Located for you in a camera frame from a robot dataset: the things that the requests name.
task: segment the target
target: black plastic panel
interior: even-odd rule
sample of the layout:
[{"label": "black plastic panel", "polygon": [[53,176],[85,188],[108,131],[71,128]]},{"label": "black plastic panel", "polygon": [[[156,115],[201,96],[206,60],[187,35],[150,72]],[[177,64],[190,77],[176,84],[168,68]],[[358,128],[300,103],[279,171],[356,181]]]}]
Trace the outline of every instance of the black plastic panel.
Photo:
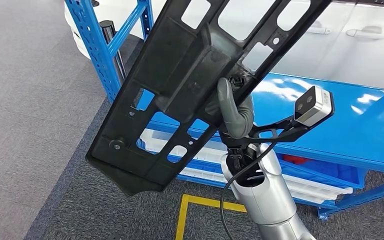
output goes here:
[{"label": "black plastic panel", "polygon": [[[209,0],[211,7],[197,29],[181,21],[189,2],[166,2],[86,156],[128,195],[162,191],[219,129],[221,114],[206,108],[217,108],[212,100],[220,77],[243,77],[243,87],[234,93],[241,103],[330,3],[311,0],[298,23],[284,31],[277,18],[289,1],[277,0],[251,34],[237,41],[218,26],[228,0]],[[257,42],[273,52],[251,72],[242,60]],[[155,95],[145,111],[131,107],[141,88]],[[156,112],[180,126],[161,152],[152,154],[138,147],[137,140]],[[209,125],[199,139],[187,133],[196,119]],[[167,155],[177,145],[187,153],[179,162],[169,162]]]}]

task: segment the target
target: red object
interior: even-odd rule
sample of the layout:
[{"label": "red object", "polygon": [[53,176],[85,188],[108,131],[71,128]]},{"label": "red object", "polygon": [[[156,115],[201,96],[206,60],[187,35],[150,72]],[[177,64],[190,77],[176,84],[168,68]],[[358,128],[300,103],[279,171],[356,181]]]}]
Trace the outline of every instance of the red object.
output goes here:
[{"label": "red object", "polygon": [[306,163],[310,159],[305,158],[305,157],[300,157],[300,156],[291,156],[291,155],[284,154],[283,160],[285,160],[286,162],[290,162],[290,163],[299,165],[299,164]]}]

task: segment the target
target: camera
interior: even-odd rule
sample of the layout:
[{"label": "camera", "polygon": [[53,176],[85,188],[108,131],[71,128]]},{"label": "camera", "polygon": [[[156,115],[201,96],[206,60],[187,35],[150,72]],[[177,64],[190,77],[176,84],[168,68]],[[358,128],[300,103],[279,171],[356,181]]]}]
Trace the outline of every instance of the camera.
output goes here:
[{"label": "camera", "polygon": [[311,127],[334,113],[334,100],[331,92],[312,86],[295,102],[293,118]]}]

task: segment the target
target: yellow line marking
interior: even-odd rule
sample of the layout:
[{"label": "yellow line marking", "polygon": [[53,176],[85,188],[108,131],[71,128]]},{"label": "yellow line marking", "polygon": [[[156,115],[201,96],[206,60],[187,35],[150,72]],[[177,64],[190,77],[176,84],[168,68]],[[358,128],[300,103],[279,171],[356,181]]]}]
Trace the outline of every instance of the yellow line marking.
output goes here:
[{"label": "yellow line marking", "polygon": [[[220,207],[220,201],[205,198],[205,197],[200,197],[200,196],[192,196],[189,194],[183,194],[183,196],[181,198],[181,203],[180,203],[180,211],[179,211],[179,218],[177,221],[175,240],[182,240],[183,239],[183,234],[185,233],[186,215],[188,213],[188,204],[189,203],[200,204],[200,205],[214,207],[214,208]],[[232,202],[226,202],[225,201],[223,207],[226,210],[238,211],[241,213],[247,212],[244,205],[236,204],[236,203],[232,203]]]}]

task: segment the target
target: gray gripper finger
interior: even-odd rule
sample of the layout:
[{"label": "gray gripper finger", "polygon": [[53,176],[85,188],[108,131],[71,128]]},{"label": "gray gripper finger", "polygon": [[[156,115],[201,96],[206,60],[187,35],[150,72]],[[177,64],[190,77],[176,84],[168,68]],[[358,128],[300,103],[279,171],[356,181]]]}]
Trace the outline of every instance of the gray gripper finger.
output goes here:
[{"label": "gray gripper finger", "polygon": [[248,96],[238,107],[229,80],[222,77],[217,83],[217,96],[221,114],[229,135],[234,139],[246,137],[254,124],[254,104]]}]

